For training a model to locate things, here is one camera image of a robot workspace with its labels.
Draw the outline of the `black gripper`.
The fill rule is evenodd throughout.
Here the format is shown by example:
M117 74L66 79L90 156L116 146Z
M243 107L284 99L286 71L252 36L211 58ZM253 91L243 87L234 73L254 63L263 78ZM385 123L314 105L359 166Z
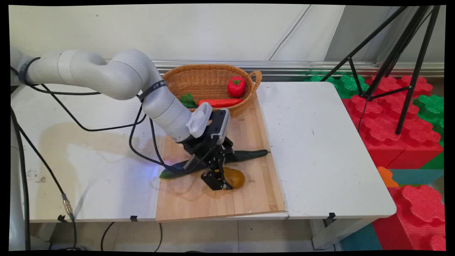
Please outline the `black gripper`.
M235 162L234 143L225 137L222 143L215 140L218 136L201 136L182 141L184 150L191 155L190 159L177 163L177 168L205 168L217 164L218 169L207 169L201 174L201 179L212 191L233 190L233 186L226 180L223 168L224 162Z

